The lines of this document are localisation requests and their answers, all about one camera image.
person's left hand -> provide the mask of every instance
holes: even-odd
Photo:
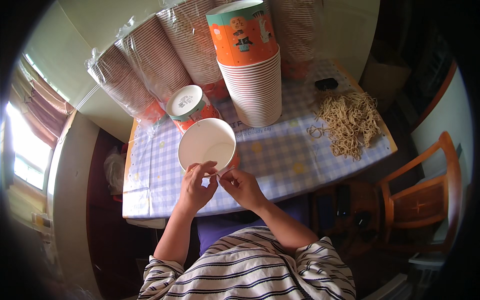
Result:
[[[180,199],[176,206],[185,213],[194,216],[213,197],[218,182],[216,176],[210,177],[208,187],[202,185],[202,178],[205,173],[217,172],[216,161],[206,161],[202,164],[194,163],[188,166],[185,176],[181,182]]]

hand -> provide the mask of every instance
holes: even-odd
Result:
[[[210,177],[208,187],[202,185],[202,178],[205,173],[217,172],[216,161],[206,161],[202,164],[194,163],[188,166],[187,172],[181,181],[180,199],[175,207],[183,210],[192,217],[207,204],[213,197],[218,182],[216,176]]]
[[[230,170],[223,174],[220,179],[220,185],[238,204],[254,213],[269,203],[260,190],[257,179],[250,173],[238,169]]]

pile of rubber bands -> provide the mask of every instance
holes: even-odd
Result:
[[[307,128],[307,133],[314,138],[326,133],[332,141],[330,149],[333,155],[352,156],[354,160],[360,160],[360,147],[370,147],[372,138],[380,134],[376,99],[367,93],[352,91],[336,95],[328,91],[319,94],[314,104],[318,103],[318,110],[314,111],[315,121],[323,119],[327,127],[312,125]]]

striped shirt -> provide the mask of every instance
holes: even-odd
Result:
[[[219,239],[186,271],[150,256],[138,299],[355,299],[355,283],[329,238],[295,258],[266,226]]]

blue checkered tablecloth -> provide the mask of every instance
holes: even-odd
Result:
[[[324,60],[318,64],[314,80],[333,77],[338,91],[352,89],[351,82],[335,63]],[[240,169],[256,176],[267,199],[273,202],[311,192],[333,181],[348,177],[392,153],[385,134],[378,135],[371,148],[363,149],[360,161],[351,157],[333,156],[330,140],[312,138],[306,129],[315,122],[311,108],[313,84],[287,82],[282,84],[282,116],[265,128],[249,128],[237,117],[231,101],[216,105],[223,119],[237,136]],[[177,149],[181,134],[167,120],[152,138],[139,126],[135,128],[128,152],[130,165],[123,186],[125,218],[169,217],[180,194],[184,175],[178,163]],[[242,210],[235,200],[218,187],[213,198],[197,216],[230,213]]]

